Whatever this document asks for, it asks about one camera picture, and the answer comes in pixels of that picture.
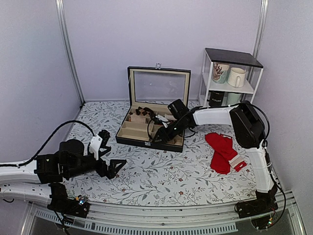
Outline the black compartment storage box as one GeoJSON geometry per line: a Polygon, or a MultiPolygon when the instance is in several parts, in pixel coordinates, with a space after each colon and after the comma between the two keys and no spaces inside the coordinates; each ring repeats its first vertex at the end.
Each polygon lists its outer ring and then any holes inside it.
{"type": "Polygon", "coordinates": [[[188,104],[190,70],[129,66],[128,87],[130,108],[115,136],[117,143],[172,152],[182,152],[183,144],[152,143],[151,138],[163,125],[156,115],[172,115],[168,105],[177,99],[188,104]],[[154,115],[147,116],[147,123],[130,122],[135,109],[148,107],[154,115]]]}

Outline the tan ribbed sock pair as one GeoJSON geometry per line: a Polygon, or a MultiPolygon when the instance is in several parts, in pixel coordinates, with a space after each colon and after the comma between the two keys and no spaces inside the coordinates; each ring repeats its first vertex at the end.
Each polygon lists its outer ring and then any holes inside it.
{"type": "Polygon", "coordinates": [[[168,144],[178,144],[179,143],[179,139],[178,138],[174,138],[170,141],[168,141],[168,144]]]}

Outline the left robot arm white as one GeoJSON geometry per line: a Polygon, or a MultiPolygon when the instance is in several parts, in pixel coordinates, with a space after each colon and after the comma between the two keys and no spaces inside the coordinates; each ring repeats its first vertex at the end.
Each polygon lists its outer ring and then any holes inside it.
{"type": "Polygon", "coordinates": [[[98,176],[113,179],[126,160],[110,160],[107,164],[101,157],[111,151],[106,142],[95,136],[91,139],[87,154],[84,144],[75,139],[63,141],[53,154],[38,155],[30,162],[12,162],[0,167],[0,182],[47,185],[51,189],[50,198],[61,212],[69,212],[72,199],[68,197],[64,180],[96,172],[98,176]]]}

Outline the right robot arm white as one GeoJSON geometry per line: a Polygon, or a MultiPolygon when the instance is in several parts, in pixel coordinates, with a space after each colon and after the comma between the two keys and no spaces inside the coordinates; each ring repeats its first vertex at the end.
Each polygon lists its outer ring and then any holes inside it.
{"type": "Polygon", "coordinates": [[[266,194],[275,194],[277,185],[271,174],[271,161],[267,152],[269,122],[259,117],[261,109],[248,101],[221,107],[195,107],[188,109],[178,99],[168,106],[176,119],[165,121],[151,138],[153,143],[167,143],[185,129],[201,125],[223,124],[233,128],[236,142],[246,150],[256,179],[256,194],[262,195],[253,202],[256,213],[264,213],[272,205],[266,194]]]}

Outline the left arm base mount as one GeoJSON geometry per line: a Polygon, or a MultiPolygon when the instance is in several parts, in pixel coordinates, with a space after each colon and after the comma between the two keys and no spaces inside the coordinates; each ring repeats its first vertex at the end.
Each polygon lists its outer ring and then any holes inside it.
{"type": "Polygon", "coordinates": [[[48,186],[51,189],[51,194],[49,195],[51,202],[47,205],[49,210],[59,212],[62,215],[87,218],[90,203],[86,196],[68,197],[66,187],[61,183],[50,183],[48,186]]]}

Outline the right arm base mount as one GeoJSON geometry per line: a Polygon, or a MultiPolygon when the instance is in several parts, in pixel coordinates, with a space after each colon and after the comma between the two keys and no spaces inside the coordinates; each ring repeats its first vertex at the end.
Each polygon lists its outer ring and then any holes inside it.
{"type": "Polygon", "coordinates": [[[266,193],[256,191],[256,199],[240,201],[234,206],[234,210],[239,218],[246,218],[277,210],[278,205],[275,198],[277,190],[277,185],[274,184],[271,190],[266,193]]]}

